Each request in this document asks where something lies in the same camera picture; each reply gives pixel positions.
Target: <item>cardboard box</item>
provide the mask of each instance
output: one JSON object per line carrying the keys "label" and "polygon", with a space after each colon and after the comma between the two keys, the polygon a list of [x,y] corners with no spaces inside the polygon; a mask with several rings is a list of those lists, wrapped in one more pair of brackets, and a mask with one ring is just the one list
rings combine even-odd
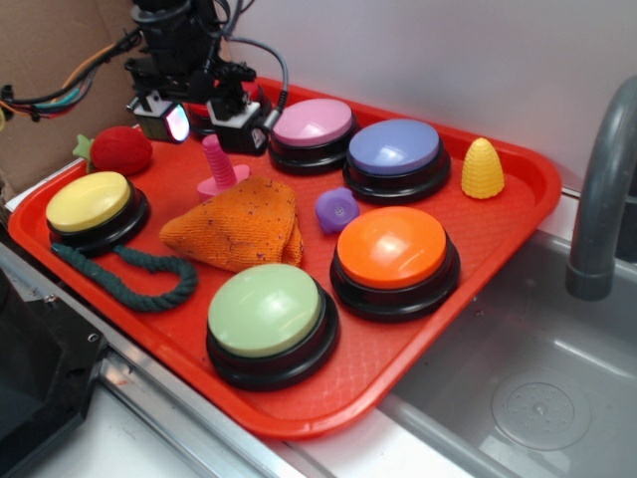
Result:
{"label": "cardboard box", "polygon": [[[0,87],[29,99],[58,90],[85,59],[130,31],[131,0],[0,0]],[[134,124],[123,62],[100,67],[86,98],[67,115],[33,122],[14,117],[0,131],[2,204],[68,164],[77,135],[95,137],[116,124]]]}

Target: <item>sink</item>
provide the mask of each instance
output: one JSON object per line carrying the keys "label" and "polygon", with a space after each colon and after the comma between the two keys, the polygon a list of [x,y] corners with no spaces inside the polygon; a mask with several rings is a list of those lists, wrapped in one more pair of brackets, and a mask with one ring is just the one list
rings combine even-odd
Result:
{"label": "sink", "polygon": [[637,470],[637,268],[572,298],[569,243],[536,232],[380,408],[475,476]]}

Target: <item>purple button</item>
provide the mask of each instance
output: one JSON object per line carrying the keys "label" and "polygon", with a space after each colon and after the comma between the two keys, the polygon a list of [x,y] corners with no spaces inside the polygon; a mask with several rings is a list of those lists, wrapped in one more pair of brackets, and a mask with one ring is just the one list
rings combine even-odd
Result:
{"label": "purple button", "polygon": [[359,131],[349,143],[354,166],[377,175],[397,175],[429,164],[438,154],[438,131],[416,119],[388,119]]}
{"label": "purple button", "polygon": [[313,147],[340,139],[352,123],[351,108],[345,103],[306,100],[285,108],[272,134],[288,146]]}
{"label": "purple button", "polygon": [[326,234],[342,231],[360,214],[358,203],[346,187],[324,192],[317,200],[318,224]]}

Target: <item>pink button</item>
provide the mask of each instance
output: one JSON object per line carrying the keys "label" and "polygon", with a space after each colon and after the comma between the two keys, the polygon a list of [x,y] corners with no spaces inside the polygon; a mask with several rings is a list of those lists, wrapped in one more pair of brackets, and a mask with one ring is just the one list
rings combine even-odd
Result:
{"label": "pink button", "polygon": [[272,133],[285,145],[312,147],[339,139],[352,123],[351,108],[345,103],[307,100],[285,108]]}

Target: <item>faucet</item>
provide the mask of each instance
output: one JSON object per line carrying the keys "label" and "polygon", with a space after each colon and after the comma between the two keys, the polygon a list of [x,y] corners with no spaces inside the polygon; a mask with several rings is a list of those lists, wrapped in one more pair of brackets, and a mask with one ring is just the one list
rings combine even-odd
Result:
{"label": "faucet", "polygon": [[591,152],[566,267],[566,290],[586,301],[612,288],[615,251],[637,165],[637,76],[615,93]]}

